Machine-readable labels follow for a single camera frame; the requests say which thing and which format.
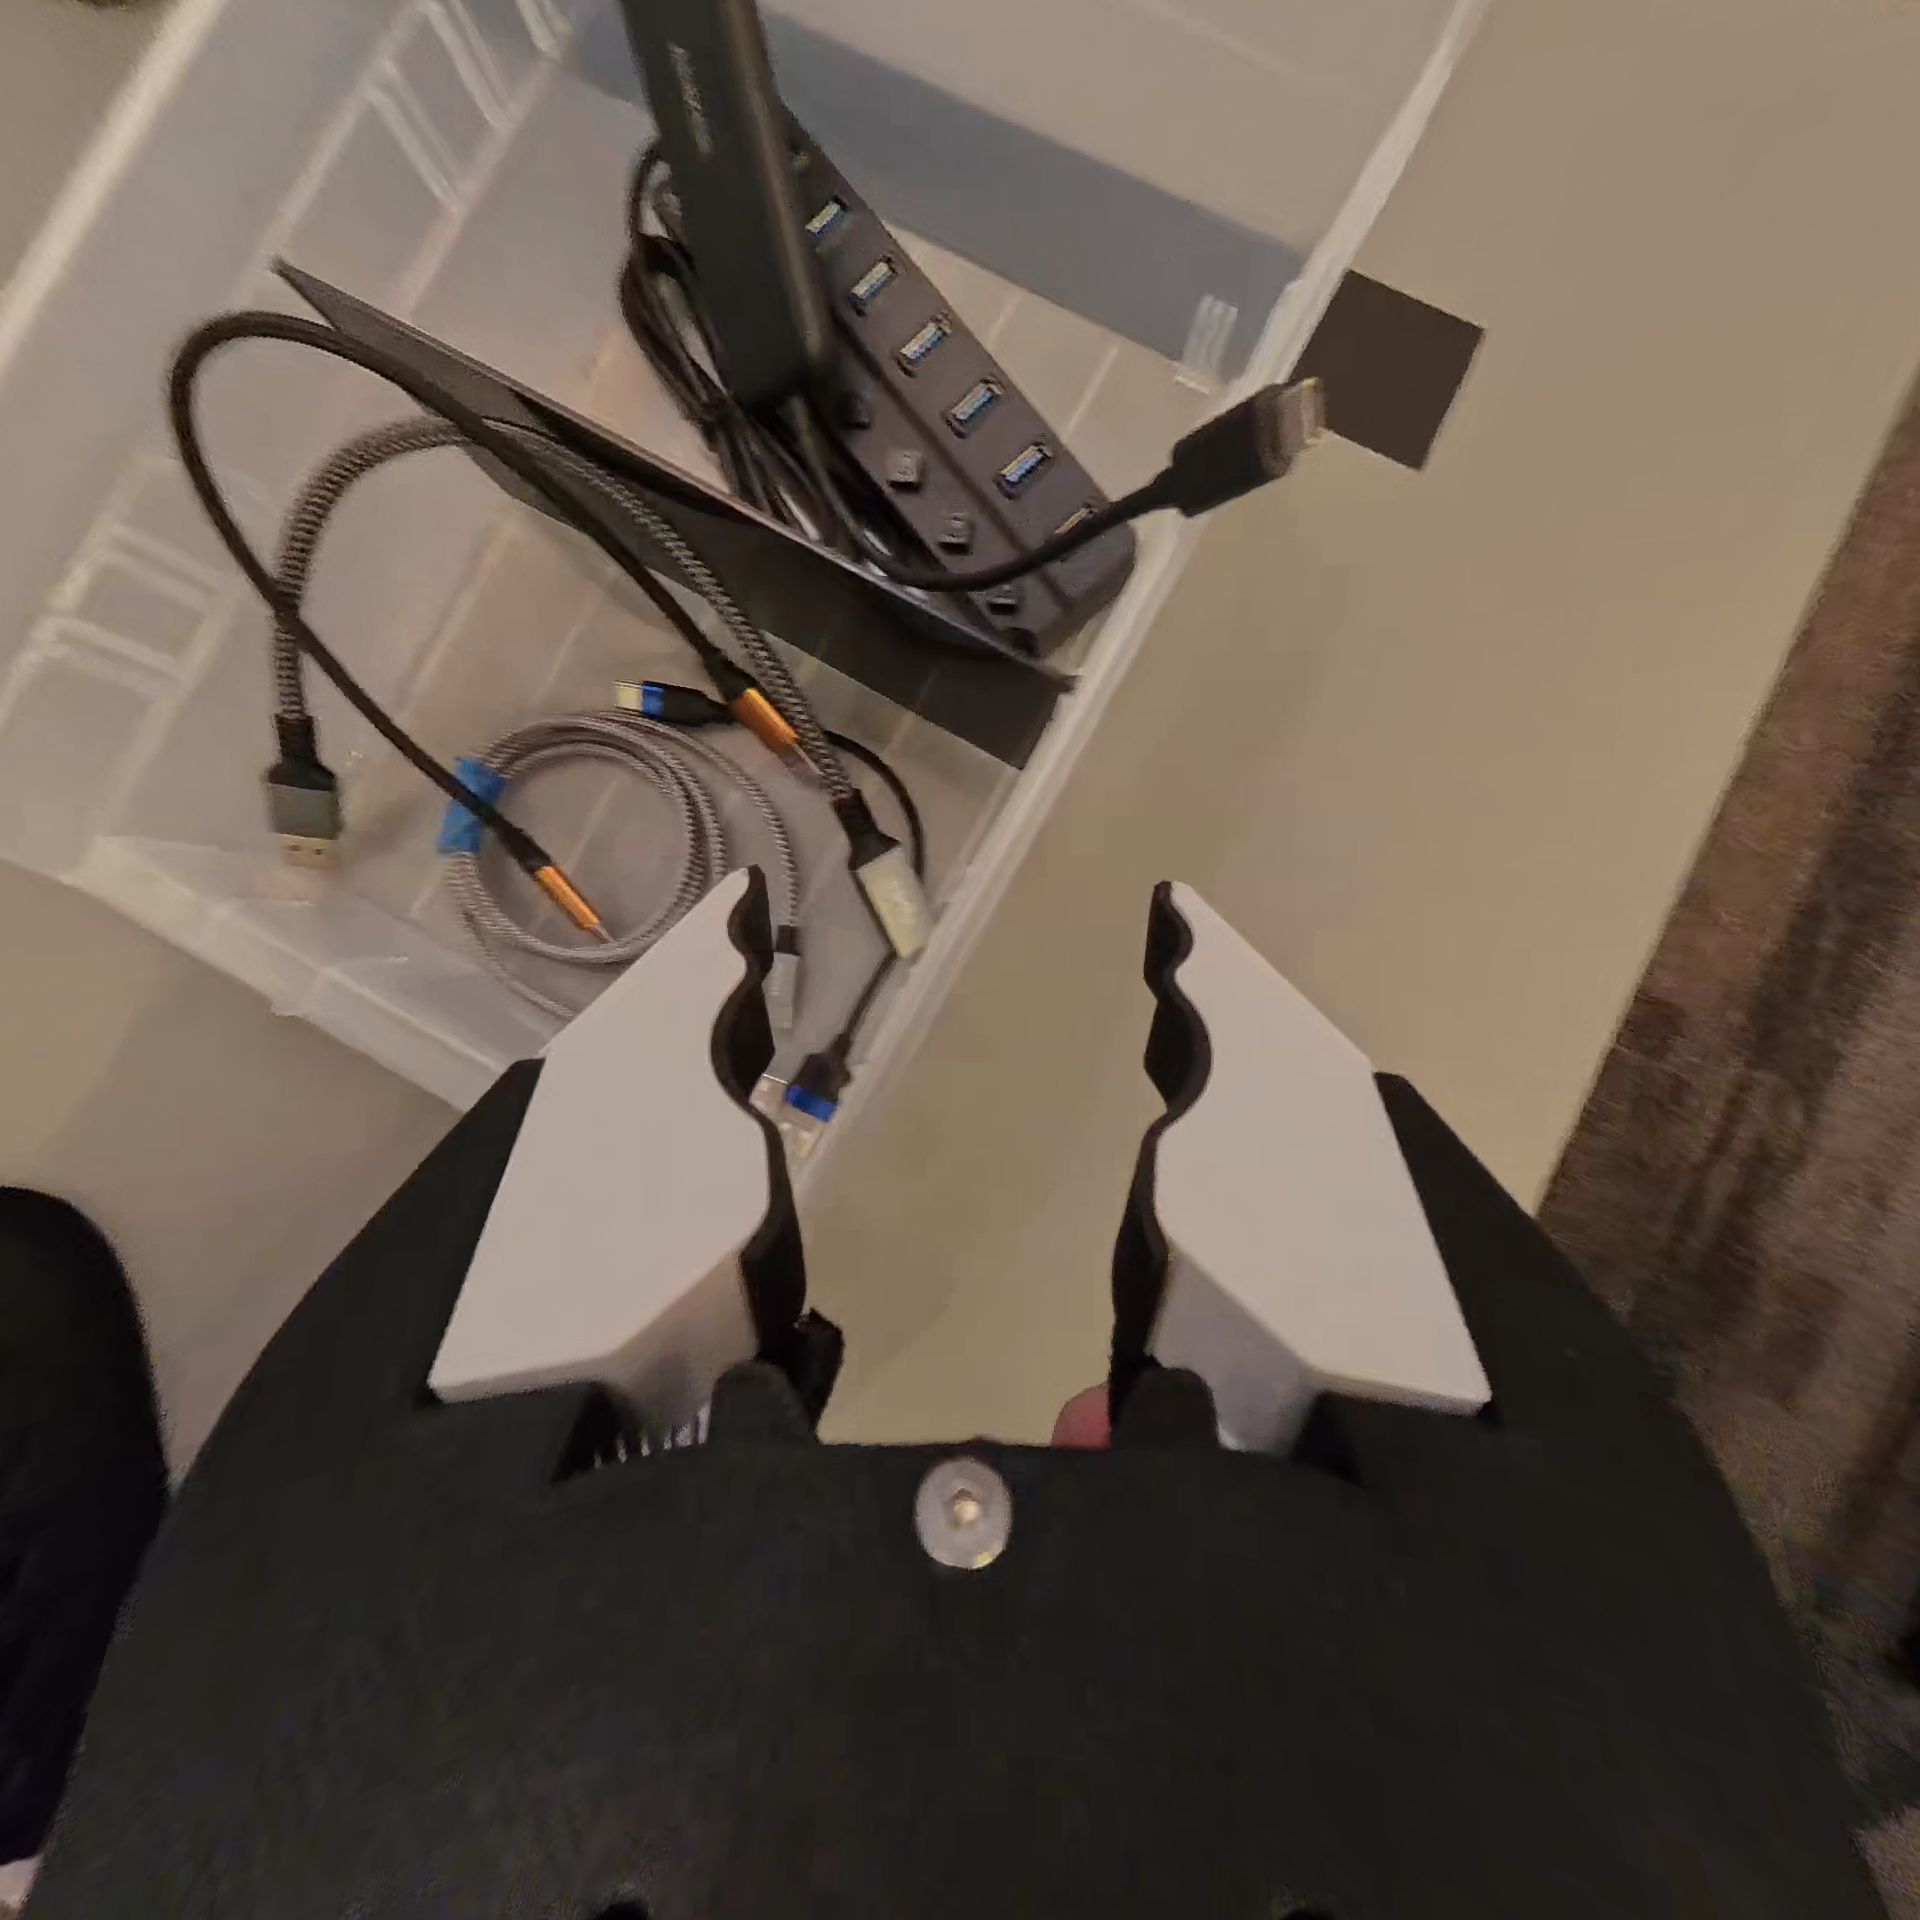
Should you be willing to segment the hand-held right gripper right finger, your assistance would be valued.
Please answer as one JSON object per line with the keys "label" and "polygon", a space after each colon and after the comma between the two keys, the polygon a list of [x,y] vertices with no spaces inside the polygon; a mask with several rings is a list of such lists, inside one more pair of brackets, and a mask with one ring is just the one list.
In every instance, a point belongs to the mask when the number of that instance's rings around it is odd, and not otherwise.
{"label": "hand-held right gripper right finger", "polygon": [[1144,940],[1160,1097],[1112,1261],[1112,1439],[1154,1373],[1193,1376],[1225,1450],[1282,1453],[1327,1397],[1493,1401],[1377,1069],[1193,891]]}

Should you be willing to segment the clear acrylic box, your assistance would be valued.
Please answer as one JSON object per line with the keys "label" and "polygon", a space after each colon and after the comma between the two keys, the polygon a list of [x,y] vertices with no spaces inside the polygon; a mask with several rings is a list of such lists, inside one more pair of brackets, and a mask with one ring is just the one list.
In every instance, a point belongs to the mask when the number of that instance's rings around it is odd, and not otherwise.
{"label": "clear acrylic box", "polygon": [[[1103,493],[1287,379],[1484,4],[762,4],[801,125]],[[929,816],[940,938],[847,1116],[935,1010],[1196,544],[1004,657],[735,497],[618,303],[655,143],[619,4],[178,4],[4,291],[4,860],[451,1105],[556,1019],[449,897],[444,801],[314,685],[331,872],[275,847],[263,607],[194,499],[164,372],[276,307],[407,355],[650,490],[831,730]]]}

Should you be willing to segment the black usb cable orange plugs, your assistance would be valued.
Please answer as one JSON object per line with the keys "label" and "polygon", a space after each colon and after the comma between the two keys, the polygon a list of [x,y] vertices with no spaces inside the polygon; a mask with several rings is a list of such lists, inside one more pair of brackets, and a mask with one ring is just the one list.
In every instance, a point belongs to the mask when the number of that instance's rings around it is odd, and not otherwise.
{"label": "black usb cable orange plugs", "polygon": [[[416,419],[378,427],[325,463],[281,525],[276,561],[263,561],[251,547],[201,436],[201,376],[219,353],[241,346],[314,353],[371,376],[419,405]],[[487,456],[537,508],[584,535],[636,584],[700,661],[711,690],[708,706],[719,711],[721,722],[746,730],[770,755],[805,767],[823,781],[831,801],[848,793],[834,746],[793,690],[770,642],[741,612],[714,569],[634,483],[556,434],[460,400],[427,376],[410,370],[393,353],[353,343],[331,327],[276,311],[232,311],[197,324],[169,365],[164,415],[184,476],[210,530],[273,620],[275,760],[266,787],[273,831],[289,851],[325,851],[343,834],[341,787],[325,767],[304,690],[304,672],[315,667],[403,761],[472,819],[477,834],[559,907],[584,936],[591,957],[613,951],[613,933],[559,860],[529,831],[515,825],[480,785],[427,752],[337,658],[304,616],[311,563],[328,520],[348,492],[385,465],[444,448]]]}

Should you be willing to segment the black seven-port usb hub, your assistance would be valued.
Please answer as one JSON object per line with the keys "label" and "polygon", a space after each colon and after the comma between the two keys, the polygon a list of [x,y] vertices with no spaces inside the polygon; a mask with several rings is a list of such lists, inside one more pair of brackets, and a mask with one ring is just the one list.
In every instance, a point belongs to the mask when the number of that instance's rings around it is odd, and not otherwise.
{"label": "black seven-port usb hub", "polygon": [[786,149],[832,324],[807,443],[848,543],[983,649],[1052,658],[1130,584],[1135,530],[1005,584],[953,585],[1089,521],[1106,497],[799,120],[786,121]]}

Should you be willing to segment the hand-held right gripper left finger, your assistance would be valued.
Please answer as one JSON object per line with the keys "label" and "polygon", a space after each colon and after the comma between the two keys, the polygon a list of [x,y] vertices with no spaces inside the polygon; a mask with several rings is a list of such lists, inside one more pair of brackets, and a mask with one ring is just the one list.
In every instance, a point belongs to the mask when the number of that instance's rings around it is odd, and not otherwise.
{"label": "hand-held right gripper left finger", "polygon": [[775,960],[765,879],[735,872],[543,1049],[437,1401],[595,1385],[666,1439],[760,1361],[823,1417],[847,1339],[810,1307],[784,1143],[752,1099]]}

